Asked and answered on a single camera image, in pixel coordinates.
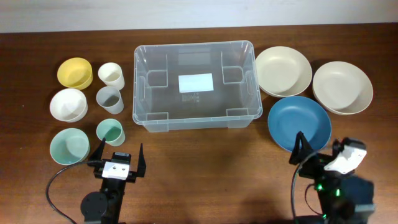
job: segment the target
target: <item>white bowl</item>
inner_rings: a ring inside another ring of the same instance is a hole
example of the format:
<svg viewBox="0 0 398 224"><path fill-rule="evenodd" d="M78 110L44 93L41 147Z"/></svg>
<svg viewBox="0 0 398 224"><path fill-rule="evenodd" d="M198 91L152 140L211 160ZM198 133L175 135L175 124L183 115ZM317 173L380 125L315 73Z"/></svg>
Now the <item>white bowl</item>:
<svg viewBox="0 0 398 224"><path fill-rule="evenodd" d="M340 115L365 110L373 98L368 76L357 66L346 62L322 65L313 77L312 90L327 110Z"/></svg>
<svg viewBox="0 0 398 224"><path fill-rule="evenodd" d="M310 62L290 47L271 47L256 58L260 88L271 96L294 96L311 83Z"/></svg>
<svg viewBox="0 0 398 224"><path fill-rule="evenodd" d="M50 103L51 115L65 122L76 122L81 120L87 113L88 105L83 92L73 88L59 91Z"/></svg>

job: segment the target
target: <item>green cup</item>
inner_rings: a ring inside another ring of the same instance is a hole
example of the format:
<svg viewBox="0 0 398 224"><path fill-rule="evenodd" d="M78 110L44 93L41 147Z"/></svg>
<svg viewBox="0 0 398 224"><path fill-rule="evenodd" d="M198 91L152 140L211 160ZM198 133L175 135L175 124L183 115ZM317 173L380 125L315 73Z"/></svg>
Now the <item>green cup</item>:
<svg viewBox="0 0 398 224"><path fill-rule="evenodd" d="M122 124L115 119L105 119L100 122L96 132L100 140L106 138L105 142L111 146L120 146L126 138Z"/></svg>
<svg viewBox="0 0 398 224"><path fill-rule="evenodd" d="M61 165L70 165L86 159L90 153L87 135L76 128L59 132L51 141L52 159Z"/></svg>

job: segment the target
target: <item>brown tabletop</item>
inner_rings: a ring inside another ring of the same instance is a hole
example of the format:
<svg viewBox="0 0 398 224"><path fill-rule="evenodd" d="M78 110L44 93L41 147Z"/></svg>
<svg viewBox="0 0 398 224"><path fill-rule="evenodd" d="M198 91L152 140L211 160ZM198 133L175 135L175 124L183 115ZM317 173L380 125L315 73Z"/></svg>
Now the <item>brown tabletop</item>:
<svg viewBox="0 0 398 224"><path fill-rule="evenodd" d="M256 55L272 46L293 47L310 61L313 71L331 61L361 68L370 78L374 98L360 114L328 113L332 139L351 136L363 140L368 155L357 174L375 184L376 212L371 223L398 220L398 24L283 26L182 30L121 30L0 34L0 223L67 223L48 205L45 186L63 166L49 153L52 138L65 128L79 128L90 139L91 151L100 143L96 125L118 119L126 142L107 145L112 152L132 154L136 168L144 143L147 172L126 186L120 221L126 223L267 223L289 219L290 183L295 167L290 153L271 139L267 116L278 100L262 94L263 115L244 129L195 129L149 133L132 120L134 49L142 44L175 44L249 40ZM66 59L83 57L93 66L93 83L83 93L87 115L76 123L54 119L49 111L53 95L64 89L57 69ZM111 115L95 100L104 86L98 68L116 62L123 69L124 110ZM313 98L311 88L303 94ZM303 199L311 183L300 178L296 188L298 215L312 215ZM78 223L80 202L99 190L87 166L72 168L55 180L50 197ZM315 191L309 204L320 211Z"/></svg>

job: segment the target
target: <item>cup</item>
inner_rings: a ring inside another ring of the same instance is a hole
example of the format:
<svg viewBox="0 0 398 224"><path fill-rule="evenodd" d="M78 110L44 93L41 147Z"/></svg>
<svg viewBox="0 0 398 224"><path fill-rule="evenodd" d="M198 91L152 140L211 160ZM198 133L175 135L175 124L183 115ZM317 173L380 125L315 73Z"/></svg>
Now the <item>cup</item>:
<svg viewBox="0 0 398 224"><path fill-rule="evenodd" d="M60 131L51 141L50 155L61 165L70 165L86 159L90 153L87 135L76 128Z"/></svg>
<svg viewBox="0 0 398 224"><path fill-rule="evenodd" d="M111 146L120 146L126 138L122 124L115 119L105 119L100 122L96 132L100 140L105 138L105 142Z"/></svg>
<svg viewBox="0 0 398 224"><path fill-rule="evenodd" d="M111 114L118 114L124 108L120 91L115 87L106 86L97 92L97 103Z"/></svg>
<svg viewBox="0 0 398 224"><path fill-rule="evenodd" d="M67 88L59 91L50 103L51 115L64 122L76 122L87 114L86 96L80 90Z"/></svg>
<svg viewBox="0 0 398 224"><path fill-rule="evenodd" d="M63 86L83 90L93 82L93 69L86 59L71 58L61 64L57 77Z"/></svg>
<svg viewBox="0 0 398 224"><path fill-rule="evenodd" d="M98 70L98 76L107 86L113 86L118 90L124 87L122 68L116 63L103 64Z"/></svg>

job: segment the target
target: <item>blue plate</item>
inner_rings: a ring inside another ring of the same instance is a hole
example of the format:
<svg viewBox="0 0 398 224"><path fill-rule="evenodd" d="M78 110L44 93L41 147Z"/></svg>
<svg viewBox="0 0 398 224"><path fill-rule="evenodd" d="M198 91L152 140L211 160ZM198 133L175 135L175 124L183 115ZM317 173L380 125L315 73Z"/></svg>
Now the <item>blue plate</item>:
<svg viewBox="0 0 398 224"><path fill-rule="evenodd" d="M268 129L274 141L292 152L299 131L314 150L325 147L331 136L330 118L315 101L303 96L279 100L268 115Z"/></svg>

